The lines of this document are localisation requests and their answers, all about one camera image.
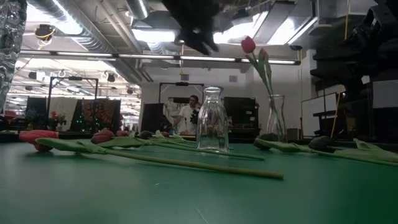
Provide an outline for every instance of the green table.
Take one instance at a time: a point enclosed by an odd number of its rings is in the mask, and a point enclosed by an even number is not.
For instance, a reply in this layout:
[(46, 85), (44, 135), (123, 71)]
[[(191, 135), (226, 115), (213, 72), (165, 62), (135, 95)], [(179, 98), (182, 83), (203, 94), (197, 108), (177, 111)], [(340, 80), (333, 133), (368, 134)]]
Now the green table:
[(0, 223), (398, 223), (396, 167), (233, 147), (266, 160), (154, 146), (136, 153), (266, 169), (285, 180), (0, 144)]

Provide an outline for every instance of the red flower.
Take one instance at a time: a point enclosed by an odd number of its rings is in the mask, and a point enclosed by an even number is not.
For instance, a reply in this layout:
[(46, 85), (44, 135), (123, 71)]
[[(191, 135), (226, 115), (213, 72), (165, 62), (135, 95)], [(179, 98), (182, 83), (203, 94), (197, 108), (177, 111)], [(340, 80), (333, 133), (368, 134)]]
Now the red flower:
[(91, 142), (94, 144), (99, 144), (102, 142), (110, 141), (112, 140), (114, 134), (110, 130), (102, 130), (98, 133), (95, 133), (94, 136), (91, 138)]
[(116, 135), (119, 137), (123, 137), (123, 136), (129, 136), (129, 133), (127, 131), (117, 131)]
[(241, 42), (242, 49), (244, 53), (250, 54), (254, 51), (256, 48), (256, 44), (254, 43), (253, 39), (251, 37), (246, 37), (244, 40)]
[(36, 142), (36, 139), (39, 138), (58, 138), (58, 133), (55, 131), (46, 131), (46, 130), (33, 130), (33, 131), (24, 131), (19, 134), (19, 139), (21, 141), (28, 142), (33, 144), (39, 152), (47, 152), (52, 149), (49, 146), (43, 146)]
[(262, 59), (268, 58), (268, 53), (265, 49), (260, 50), (260, 54), (262, 55)]

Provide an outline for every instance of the clear glass bottle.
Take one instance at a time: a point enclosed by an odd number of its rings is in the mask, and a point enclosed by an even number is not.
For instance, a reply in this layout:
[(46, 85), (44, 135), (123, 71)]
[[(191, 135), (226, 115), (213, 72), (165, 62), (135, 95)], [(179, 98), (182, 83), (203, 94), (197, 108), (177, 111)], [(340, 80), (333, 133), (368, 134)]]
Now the clear glass bottle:
[(220, 100), (222, 87), (206, 86), (198, 115), (197, 148), (228, 152), (228, 117)]
[(284, 116), (284, 95), (271, 95), (269, 100), (269, 117), (267, 122), (267, 134), (269, 138), (279, 142), (287, 142), (287, 131)]

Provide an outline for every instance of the man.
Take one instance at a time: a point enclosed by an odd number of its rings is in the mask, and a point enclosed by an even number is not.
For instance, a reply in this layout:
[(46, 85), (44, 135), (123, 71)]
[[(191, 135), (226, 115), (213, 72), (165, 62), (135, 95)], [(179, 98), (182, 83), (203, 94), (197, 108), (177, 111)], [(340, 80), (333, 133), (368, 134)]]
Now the man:
[(192, 111), (198, 108), (199, 98), (192, 95), (189, 99), (189, 105), (181, 108), (180, 114), (174, 120), (173, 129), (179, 127), (179, 134), (196, 134), (197, 128), (191, 122)]

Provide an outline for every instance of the white shirt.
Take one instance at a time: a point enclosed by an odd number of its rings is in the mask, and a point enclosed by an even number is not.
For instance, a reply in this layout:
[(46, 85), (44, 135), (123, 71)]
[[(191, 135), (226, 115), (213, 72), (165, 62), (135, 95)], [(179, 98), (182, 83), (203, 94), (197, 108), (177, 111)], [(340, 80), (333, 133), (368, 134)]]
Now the white shirt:
[(188, 131), (188, 134), (196, 134), (197, 127), (191, 122), (191, 114), (195, 108), (191, 108), (189, 105), (183, 106), (180, 111), (182, 116), (181, 121), (178, 123), (178, 133)]

